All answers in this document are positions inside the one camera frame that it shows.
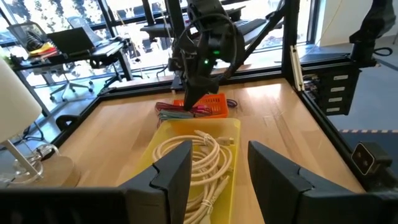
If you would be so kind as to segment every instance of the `wooden table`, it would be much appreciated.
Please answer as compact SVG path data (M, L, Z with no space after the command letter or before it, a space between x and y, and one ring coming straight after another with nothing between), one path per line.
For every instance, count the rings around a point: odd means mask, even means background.
M234 223L264 223L250 180L249 140L259 141L347 189L363 192L284 79L223 86L220 90L238 102L229 116L241 120ZM60 148L81 170L78 186L118 186L130 179L156 131L155 102L173 97L168 93L102 102Z

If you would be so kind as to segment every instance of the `black drawer unit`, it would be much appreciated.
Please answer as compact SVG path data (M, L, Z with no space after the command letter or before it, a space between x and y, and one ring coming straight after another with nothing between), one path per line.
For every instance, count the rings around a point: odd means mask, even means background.
M348 115L360 70L322 73L305 77L305 89L327 115Z

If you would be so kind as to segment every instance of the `yellow tray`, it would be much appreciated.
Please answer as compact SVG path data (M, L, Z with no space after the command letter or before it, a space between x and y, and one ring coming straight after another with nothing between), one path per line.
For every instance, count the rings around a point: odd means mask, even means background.
M229 175L228 185L223 193L218 197L211 213L211 224L229 224L231 222L232 204L234 196L234 181L236 176L236 161L239 149L241 123L238 119L233 118L215 118L215 119L181 119L164 121L154 134L147 149L142 155L133 176L145 170L152 165L152 152L160 143L181 135L195 134L194 130L204 131L214 138L230 137L234 138L234 144L229 146L233 154L232 168L233 171L227 172ZM201 189L192 187L190 189L190 198L198 194Z

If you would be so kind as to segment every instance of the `lamp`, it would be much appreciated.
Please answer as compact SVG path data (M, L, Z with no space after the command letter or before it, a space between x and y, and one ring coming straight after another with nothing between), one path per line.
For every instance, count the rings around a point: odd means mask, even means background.
M41 111L40 105L17 75L3 59L0 59L0 143L29 172L28 178L35 180L32 185L75 186L80 174L70 158L53 156L49 161L43 161L37 170L9 140L31 125ZM57 166L56 173L47 165Z

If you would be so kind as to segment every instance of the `wall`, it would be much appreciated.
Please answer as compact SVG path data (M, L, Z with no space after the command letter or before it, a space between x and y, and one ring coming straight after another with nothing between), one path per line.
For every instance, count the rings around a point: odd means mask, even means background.
M321 0L317 41L320 38L321 31L324 35L319 45L327 46L348 43L349 36L354 34L361 27L365 15L371 8L372 1L373 0L342 0L337 15L326 30L327 25L335 15L340 0ZM393 0L393 5L395 13L398 14L398 0ZM398 26L396 24L389 32L384 34L384 36L395 35L397 30Z

